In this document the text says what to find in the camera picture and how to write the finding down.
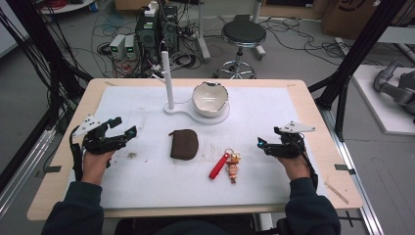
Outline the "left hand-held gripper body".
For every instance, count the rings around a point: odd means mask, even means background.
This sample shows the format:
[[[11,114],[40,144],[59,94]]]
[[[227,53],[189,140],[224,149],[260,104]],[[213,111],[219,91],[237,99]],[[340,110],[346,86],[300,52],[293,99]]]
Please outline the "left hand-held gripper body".
[[[94,155],[101,155],[107,152],[116,151],[126,146],[123,139],[124,134],[107,137],[109,129],[108,120],[100,121],[92,115],[88,115],[85,120],[75,128],[71,134],[72,138],[83,137],[83,148]]]

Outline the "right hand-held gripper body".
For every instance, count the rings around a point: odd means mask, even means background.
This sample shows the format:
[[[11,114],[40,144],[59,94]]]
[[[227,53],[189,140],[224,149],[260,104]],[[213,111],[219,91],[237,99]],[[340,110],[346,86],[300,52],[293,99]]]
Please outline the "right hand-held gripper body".
[[[280,127],[284,132],[280,136],[280,144],[268,143],[269,151],[264,152],[266,155],[281,157],[286,159],[296,158],[305,151],[305,145],[302,134],[304,132],[315,131],[314,126],[308,126],[299,122],[290,121],[288,124]]]

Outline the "person's right hand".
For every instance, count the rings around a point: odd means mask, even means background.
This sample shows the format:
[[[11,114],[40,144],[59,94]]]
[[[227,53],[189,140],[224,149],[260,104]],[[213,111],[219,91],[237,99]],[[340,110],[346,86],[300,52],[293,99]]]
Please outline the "person's right hand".
[[[303,157],[292,159],[278,157],[277,160],[282,164],[291,181],[310,177],[310,169]]]

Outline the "wooden table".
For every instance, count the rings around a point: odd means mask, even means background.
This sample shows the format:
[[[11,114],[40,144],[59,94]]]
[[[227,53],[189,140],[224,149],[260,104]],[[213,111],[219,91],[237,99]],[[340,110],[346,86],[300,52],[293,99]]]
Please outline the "wooden table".
[[[357,210],[362,207],[362,197],[347,170],[335,169],[336,165],[346,164],[343,147],[335,141],[336,134],[332,124],[317,107],[305,83],[298,79],[221,79],[222,85],[231,88],[284,88],[288,91],[294,109],[301,121],[313,124],[314,133],[308,134],[307,150],[316,156],[316,165],[321,168],[320,185],[327,191],[328,199],[337,210]],[[58,172],[44,176],[39,189],[26,213],[28,219],[46,219],[53,205],[60,201],[66,190],[64,182],[72,172],[72,156],[69,149],[70,132],[82,118],[95,112],[99,107],[104,91],[108,87],[160,87],[161,82],[154,78],[95,78],[89,82],[86,91],[69,123],[62,142],[59,144],[52,165]]]

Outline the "brown pouch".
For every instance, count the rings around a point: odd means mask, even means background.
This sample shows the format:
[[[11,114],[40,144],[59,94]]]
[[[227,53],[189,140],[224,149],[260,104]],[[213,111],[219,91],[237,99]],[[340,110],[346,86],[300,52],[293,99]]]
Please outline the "brown pouch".
[[[192,129],[173,130],[169,133],[172,137],[170,156],[181,161],[190,161],[196,157],[199,150],[197,133]]]

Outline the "white foam mat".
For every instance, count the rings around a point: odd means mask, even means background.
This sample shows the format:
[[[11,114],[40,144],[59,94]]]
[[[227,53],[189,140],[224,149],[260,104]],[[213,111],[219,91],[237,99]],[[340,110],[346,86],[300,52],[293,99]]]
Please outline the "white foam mat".
[[[115,136],[136,126],[137,136],[118,150],[103,179],[102,206],[107,209],[190,208],[204,206],[278,205],[289,200],[289,178],[280,163],[256,146],[280,138],[274,126],[298,120],[284,88],[230,88],[229,117],[203,125],[184,114],[168,115],[162,87],[108,87],[95,113],[98,120],[121,117],[109,130]],[[199,150],[190,161],[170,156],[173,130],[192,129]],[[224,167],[210,171],[226,149],[241,155],[236,183]]]

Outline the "white stand with pole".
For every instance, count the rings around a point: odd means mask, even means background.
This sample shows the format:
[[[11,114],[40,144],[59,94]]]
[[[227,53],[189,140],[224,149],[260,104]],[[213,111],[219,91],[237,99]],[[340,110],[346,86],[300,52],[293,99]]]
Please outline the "white stand with pole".
[[[173,99],[173,84],[170,72],[169,55],[167,51],[161,52],[162,60],[162,75],[161,82],[164,83],[167,95],[167,104],[164,106],[164,111],[168,115],[184,114],[190,117],[197,123],[204,125],[215,125],[224,122],[230,114],[229,93],[228,103],[225,111],[218,117],[204,117],[197,113],[196,107],[193,104],[192,96],[188,101],[176,103]]]

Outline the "white eggshell-shaped bowl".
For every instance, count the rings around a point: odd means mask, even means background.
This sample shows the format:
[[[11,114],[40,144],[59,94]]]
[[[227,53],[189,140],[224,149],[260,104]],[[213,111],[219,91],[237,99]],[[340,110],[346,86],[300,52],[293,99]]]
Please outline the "white eggshell-shaped bowl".
[[[228,91],[220,83],[204,81],[194,88],[192,101],[198,114],[208,118],[218,117],[227,106]]]

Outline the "white floor board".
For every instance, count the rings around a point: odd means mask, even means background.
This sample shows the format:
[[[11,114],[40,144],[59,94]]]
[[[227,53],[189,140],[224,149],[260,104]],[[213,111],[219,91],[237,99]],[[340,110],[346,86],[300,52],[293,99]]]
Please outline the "white floor board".
[[[361,65],[354,73],[353,81],[384,133],[415,136],[415,116],[407,113],[392,97],[373,88],[375,76],[383,69]]]

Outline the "black computer tower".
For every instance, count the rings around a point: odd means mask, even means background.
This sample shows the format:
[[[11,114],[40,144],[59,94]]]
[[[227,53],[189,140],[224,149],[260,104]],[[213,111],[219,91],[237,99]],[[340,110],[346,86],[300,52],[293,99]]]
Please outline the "black computer tower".
[[[161,4],[152,18],[144,15],[147,7],[139,10],[135,33],[142,64],[153,66],[161,62],[162,49],[169,54],[179,51],[178,8]]]

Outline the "black round stool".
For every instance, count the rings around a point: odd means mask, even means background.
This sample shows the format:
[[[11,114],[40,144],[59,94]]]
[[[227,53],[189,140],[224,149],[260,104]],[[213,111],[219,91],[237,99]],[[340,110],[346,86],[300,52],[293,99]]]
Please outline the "black round stool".
[[[222,39],[238,47],[236,58],[221,65],[216,70],[213,78],[256,79],[256,73],[252,66],[242,60],[245,48],[253,49],[261,46],[266,38],[265,29],[258,23],[254,23],[249,16],[237,15],[232,22],[226,23],[221,30]]]

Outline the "white power strip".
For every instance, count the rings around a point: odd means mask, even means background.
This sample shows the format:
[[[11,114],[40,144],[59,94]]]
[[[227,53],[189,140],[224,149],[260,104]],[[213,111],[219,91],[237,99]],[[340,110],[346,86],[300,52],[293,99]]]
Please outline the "white power strip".
[[[158,9],[159,9],[159,3],[157,1],[151,1],[144,12],[144,15],[146,17],[153,18],[157,14]]]

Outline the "cardboard box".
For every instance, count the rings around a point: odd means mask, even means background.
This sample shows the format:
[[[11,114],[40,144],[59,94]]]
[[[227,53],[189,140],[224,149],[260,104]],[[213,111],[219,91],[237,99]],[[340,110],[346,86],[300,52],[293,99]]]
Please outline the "cardboard box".
[[[378,5],[376,0],[329,0],[321,21],[323,34],[356,39]]]

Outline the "aluminium rail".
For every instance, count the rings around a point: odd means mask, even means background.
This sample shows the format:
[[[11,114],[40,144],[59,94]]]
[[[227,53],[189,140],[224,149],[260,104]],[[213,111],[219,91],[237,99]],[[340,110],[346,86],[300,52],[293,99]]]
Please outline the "aluminium rail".
[[[346,146],[346,143],[342,142],[341,138],[335,132],[335,118],[333,114],[330,111],[321,111],[320,114],[323,117],[329,129],[330,135],[332,139],[334,140],[335,145],[338,148],[338,151],[340,152],[340,156],[343,159],[344,163],[341,166],[341,168],[344,168],[348,172],[358,192],[359,198],[362,201],[362,206],[358,209],[358,211],[365,225],[367,234],[368,235],[385,235],[384,230],[380,224],[380,221],[371,205],[370,199],[364,189],[364,186],[359,177],[357,168],[355,167],[355,164]]]
[[[43,158],[49,146],[56,136],[56,129],[44,130],[40,137],[34,142],[29,152],[24,155],[23,163],[6,185],[5,190],[0,193],[0,220],[7,213],[13,201],[23,189],[30,175]]]

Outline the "black metal frame post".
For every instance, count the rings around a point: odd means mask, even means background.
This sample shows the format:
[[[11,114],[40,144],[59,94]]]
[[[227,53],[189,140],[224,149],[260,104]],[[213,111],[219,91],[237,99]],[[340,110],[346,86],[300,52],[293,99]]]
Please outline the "black metal frame post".
[[[333,102],[338,100],[334,129],[342,142],[345,141],[344,120],[349,82],[405,2],[406,0],[381,0],[377,10],[364,26],[335,72],[327,78],[308,86],[310,93],[323,88],[322,94],[314,102],[317,107],[324,111],[330,111]]]

